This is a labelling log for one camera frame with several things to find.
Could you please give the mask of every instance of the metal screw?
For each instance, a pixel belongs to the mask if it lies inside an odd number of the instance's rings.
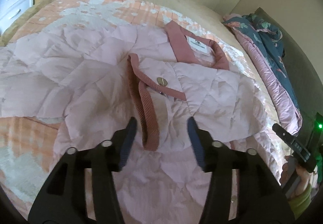
[[[109,147],[112,145],[112,141],[111,140],[105,140],[101,143],[101,145],[105,148]]]
[[[66,153],[67,153],[67,154],[69,154],[69,155],[72,155],[72,154],[74,154],[76,151],[77,151],[77,150],[76,150],[76,148],[69,148],[69,149],[66,151]]]
[[[223,146],[223,144],[220,141],[213,141],[212,146],[214,146],[216,148],[220,148]]]
[[[237,201],[237,196],[232,196],[231,197],[231,203],[235,203]]]
[[[249,154],[249,155],[252,155],[252,156],[255,156],[255,155],[257,155],[258,153],[257,153],[257,151],[255,150],[255,149],[253,149],[253,148],[249,148],[248,150],[247,150],[247,153]]]

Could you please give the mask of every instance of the gold button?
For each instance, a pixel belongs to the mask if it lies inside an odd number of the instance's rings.
[[[166,81],[166,79],[162,78],[162,77],[157,77],[157,83],[161,86],[167,86],[168,82]]]

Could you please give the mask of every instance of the blue gripper pad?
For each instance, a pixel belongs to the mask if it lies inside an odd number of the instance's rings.
[[[204,169],[206,164],[204,161],[205,158],[205,151],[204,148],[201,144],[200,138],[198,136],[198,126],[196,124],[196,121],[193,117],[190,117],[187,120],[187,131],[188,131],[188,136],[190,137],[191,143],[192,143],[192,147],[193,147],[193,151],[195,154],[195,158],[197,161],[197,164]]]
[[[124,130],[126,133],[126,137],[120,149],[120,170],[127,164],[127,160],[130,155],[130,150],[137,133],[137,120],[134,117],[130,118],[129,123]]]

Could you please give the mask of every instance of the wall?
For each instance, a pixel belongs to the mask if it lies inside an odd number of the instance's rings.
[[[297,42],[323,82],[323,0],[240,0],[232,12],[263,8]]]

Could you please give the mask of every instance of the bedspread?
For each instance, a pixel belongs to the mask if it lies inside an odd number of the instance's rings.
[[[231,146],[242,151],[247,148],[257,149],[278,178],[283,162],[282,142],[270,129],[271,125],[277,121],[277,114],[262,81],[258,79],[258,74],[250,69],[250,67],[254,67],[248,65],[243,52],[225,43],[181,13],[142,0],[56,0],[30,18],[15,34],[12,41],[30,33],[41,30],[50,31],[67,25],[79,28],[97,28],[133,23],[163,27],[171,20],[176,21],[195,35],[216,41],[225,52],[228,60],[237,66],[240,72],[257,80],[256,85],[263,92],[262,102],[268,114],[266,128],[253,137],[233,141]],[[30,118],[0,120],[2,128],[0,152],[1,158],[5,158],[0,163],[2,171],[0,181],[9,197],[15,202],[15,206],[25,217],[53,162],[53,143],[58,128],[58,125],[48,124],[53,122],[60,121],[49,121],[44,118],[41,121]],[[24,169],[26,164],[23,162],[29,165],[28,170]],[[141,162],[137,162],[136,166],[143,166]],[[24,180],[17,178],[17,172],[24,175]],[[124,192],[118,196],[126,196],[131,201],[131,198]],[[128,212],[123,213],[126,220],[134,221],[134,217]]]

